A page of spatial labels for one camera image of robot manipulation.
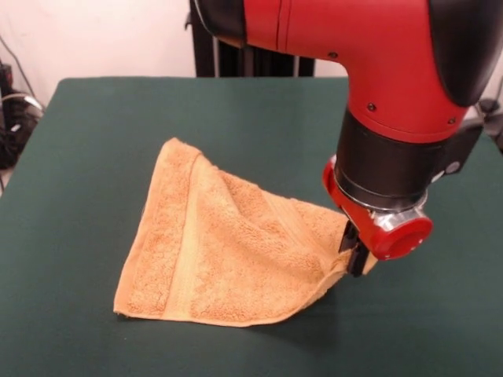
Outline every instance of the towel fold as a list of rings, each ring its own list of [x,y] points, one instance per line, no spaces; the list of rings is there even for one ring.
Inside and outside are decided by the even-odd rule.
[[[344,276],[346,221],[263,191],[171,139],[154,168],[114,312],[234,327],[286,320]]]

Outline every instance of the screw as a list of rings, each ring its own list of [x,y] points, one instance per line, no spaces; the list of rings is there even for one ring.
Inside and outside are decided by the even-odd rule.
[[[461,167],[461,164],[458,161],[455,161],[447,167],[446,173],[448,173],[448,174],[455,173],[459,170],[460,167]]]

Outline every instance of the black band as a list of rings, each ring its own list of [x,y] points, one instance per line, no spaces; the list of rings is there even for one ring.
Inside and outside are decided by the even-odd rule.
[[[369,130],[346,111],[337,149],[336,182],[348,196],[368,207],[411,208],[425,195],[445,143],[392,140]]]
[[[195,0],[208,32],[235,47],[246,43],[244,0]]]

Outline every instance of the black cable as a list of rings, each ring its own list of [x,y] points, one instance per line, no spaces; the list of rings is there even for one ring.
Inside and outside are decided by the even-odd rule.
[[[26,82],[26,85],[28,86],[28,89],[30,90],[30,94],[33,97],[35,96],[35,92],[33,91],[33,88],[31,87],[30,81],[28,80],[28,77],[26,77],[23,67],[21,66],[21,62],[19,62],[19,59],[17,58],[16,54],[9,48],[7,45],[6,41],[2,38],[0,35],[0,42],[3,44],[3,46],[6,48],[7,52],[13,57],[13,59],[16,61],[17,67],[19,68],[19,71],[21,72],[21,75],[23,76],[24,81]]]

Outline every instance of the green tablecloth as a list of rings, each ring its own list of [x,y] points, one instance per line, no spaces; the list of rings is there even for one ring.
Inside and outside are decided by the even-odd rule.
[[[0,199],[1,375],[497,376],[503,159],[487,137],[430,191],[435,232],[283,324],[121,320],[120,270],[161,145],[332,206],[343,79],[65,80]]]

